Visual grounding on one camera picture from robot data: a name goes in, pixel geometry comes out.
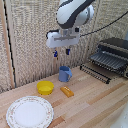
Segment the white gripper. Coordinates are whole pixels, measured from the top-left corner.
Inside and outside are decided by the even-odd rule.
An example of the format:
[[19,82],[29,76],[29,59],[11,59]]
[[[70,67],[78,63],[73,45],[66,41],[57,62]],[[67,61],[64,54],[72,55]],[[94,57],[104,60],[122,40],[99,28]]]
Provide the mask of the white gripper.
[[[80,34],[74,29],[50,30],[47,34],[46,45],[49,48],[75,45],[79,42]],[[69,55],[71,48],[66,48],[66,55]],[[58,57],[58,52],[54,49],[54,57]]]

